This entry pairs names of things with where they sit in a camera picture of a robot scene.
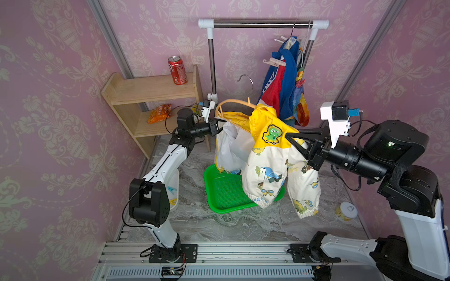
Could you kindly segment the wooden clothes hanger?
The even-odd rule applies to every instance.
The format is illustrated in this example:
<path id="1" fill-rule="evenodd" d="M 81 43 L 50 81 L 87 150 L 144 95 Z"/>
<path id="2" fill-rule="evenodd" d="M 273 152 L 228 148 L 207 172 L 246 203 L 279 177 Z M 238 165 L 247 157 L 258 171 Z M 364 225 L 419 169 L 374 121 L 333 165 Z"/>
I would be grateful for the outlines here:
<path id="1" fill-rule="evenodd" d="M 249 80 L 249 82 L 251 83 L 251 90 L 254 90 L 254 82 L 253 79 L 247 75 L 247 74 L 242 74 L 239 78 L 238 78 L 238 82 L 240 82 L 242 80 L 242 78 L 245 77 Z M 250 97 L 247 97 L 247 101 L 243 101 L 243 100 L 238 100 L 238 99 L 227 99 L 222 101 L 221 103 L 219 103 L 215 109 L 214 115 L 216 118 L 220 118 L 220 119 L 226 119 L 225 115 L 224 115 L 224 111 L 223 111 L 223 106 L 226 104 L 236 104 L 236 105 L 242 105 L 244 107 L 250 108 L 252 110 L 254 110 L 256 108 L 256 105 L 252 104 L 250 101 Z"/>

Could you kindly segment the yellow white dinosaur jacket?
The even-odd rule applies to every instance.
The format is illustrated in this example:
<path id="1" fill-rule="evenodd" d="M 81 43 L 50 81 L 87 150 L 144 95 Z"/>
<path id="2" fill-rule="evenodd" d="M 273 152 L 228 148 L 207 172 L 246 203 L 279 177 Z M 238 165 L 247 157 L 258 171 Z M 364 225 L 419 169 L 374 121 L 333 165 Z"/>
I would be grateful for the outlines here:
<path id="1" fill-rule="evenodd" d="M 224 121 L 216 137 L 216 168 L 240 175 L 244 194 L 261 208 L 286 188 L 297 216 L 314 216 L 321 196 L 318 172 L 285 137 L 297 130 L 280 120 L 275 109 L 249 106 L 251 115 L 216 109 L 216 118 Z"/>

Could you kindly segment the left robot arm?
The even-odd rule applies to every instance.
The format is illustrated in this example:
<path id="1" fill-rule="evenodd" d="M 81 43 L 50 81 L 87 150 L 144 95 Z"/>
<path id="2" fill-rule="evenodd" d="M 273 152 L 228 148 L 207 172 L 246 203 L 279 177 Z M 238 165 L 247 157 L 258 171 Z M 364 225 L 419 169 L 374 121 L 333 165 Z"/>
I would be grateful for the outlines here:
<path id="1" fill-rule="evenodd" d="M 179 166 L 191 154 L 197 139 L 215 136 L 221 132 L 217 119 L 210 119 L 211 108 L 201 103 L 201 114 L 197 115 L 189 107 L 177 113 L 177 126 L 170 132 L 168 148 L 156 164 L 142 179 L 130 183 L 130 198 L 124 207 L 137 228 L 148 230 L 155 243 L 142 251 L 140 257 L 151 263 L 176 263 L 185 265 L 196 261 L 196 250 L 182 246 L 180 235 L 168 220 L 174 209 L 172 199 L 178 198 Z"/>

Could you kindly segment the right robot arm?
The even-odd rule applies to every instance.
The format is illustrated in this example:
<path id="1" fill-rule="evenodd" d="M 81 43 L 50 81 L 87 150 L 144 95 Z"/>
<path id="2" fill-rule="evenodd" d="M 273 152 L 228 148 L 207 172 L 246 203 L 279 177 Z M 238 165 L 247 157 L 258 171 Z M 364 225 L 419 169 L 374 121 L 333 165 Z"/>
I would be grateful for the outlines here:
<path id="1" fill-rule="evenodd" d="M 315 170 L 329 162 L 369 184 L 379 183 L 378 193 L 398 216 L 403 236 L 359 242 L 318 232 L 311 250 L 324 262 L 350 259 L 373 266 L 393 281 L 447 281 L 450 249 L 443 196 L 437 175 L 415 164 L 425 152 L 428 135 L 399 120 L 384 121 L 366 134 L 364 145 L 338 141 L 332 146 L 323 130 L 285 137 Z"/>

